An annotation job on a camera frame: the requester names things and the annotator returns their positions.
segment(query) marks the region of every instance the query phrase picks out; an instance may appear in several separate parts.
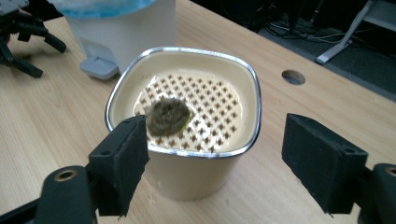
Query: cream container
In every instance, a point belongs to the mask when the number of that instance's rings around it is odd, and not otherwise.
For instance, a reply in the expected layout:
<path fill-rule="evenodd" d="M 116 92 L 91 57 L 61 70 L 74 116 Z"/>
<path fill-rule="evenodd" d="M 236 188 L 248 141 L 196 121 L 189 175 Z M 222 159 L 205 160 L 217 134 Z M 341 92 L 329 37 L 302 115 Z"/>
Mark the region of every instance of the cream container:
<path fill-rule="evenodd" d="M 256 141 L 262 99 L 246 62 L 202 49 L 156 48 L 135 58 L 106 106 L 106 126 L 147 114 L 162 98 L 183 101 L 193 117 L 171 136 L 151 136 L 144 177 L 161 194 L 197 200 L 218 190 Z"/>

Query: white plastic container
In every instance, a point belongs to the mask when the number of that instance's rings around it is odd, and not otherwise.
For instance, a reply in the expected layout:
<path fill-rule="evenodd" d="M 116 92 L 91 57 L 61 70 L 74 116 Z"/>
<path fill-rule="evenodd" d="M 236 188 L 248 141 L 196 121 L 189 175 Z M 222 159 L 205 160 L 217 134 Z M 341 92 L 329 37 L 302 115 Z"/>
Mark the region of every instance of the white plastic container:
<path fill-rule="evenodd" d="M 122 73 L 141 52 L 175 45 L 175 0 L 156 0 L 135 12 L 106 18 L 65 15 L 87 59 L 80 64 L 90 76 L 108 79 Z"/>

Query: light wood surface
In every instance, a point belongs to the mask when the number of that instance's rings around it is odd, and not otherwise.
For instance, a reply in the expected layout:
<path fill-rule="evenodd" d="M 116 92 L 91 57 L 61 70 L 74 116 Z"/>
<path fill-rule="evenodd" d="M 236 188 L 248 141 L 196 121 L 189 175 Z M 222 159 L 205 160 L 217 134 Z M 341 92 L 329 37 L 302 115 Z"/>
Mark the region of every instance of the light wood surface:
<path fill-rule="evenodd" d="M 65 42 L 66 53 L 38 37 L 23 43 L 13 36 L 9 44 L 44 71 L 42 78 L 0 66 L 0 214 L 39 197 L 56 169 L 85 165 L 108 134 L 105 106 L 117 78 L 101 81 L 80 72 L 84 55 L 66 21 L 46 26 Z M 129 215 L 99 217 L 99 223 L 356 223 L 358 206 L 351 215 L 324 214 L 281 160 L 286 114 L 316 119 L 341 134 L 369 153 L 373 168 L 396 163 L 394 102 L 187 0 L 177 0 L 177 45 L 228 53 L 253 66 L 262 88 L 260 136 L 215 194 L 172 201 L 143 178 Z M 281 74 L 289 69 L 302 73 L 305 84 L 287 83 Z"/>

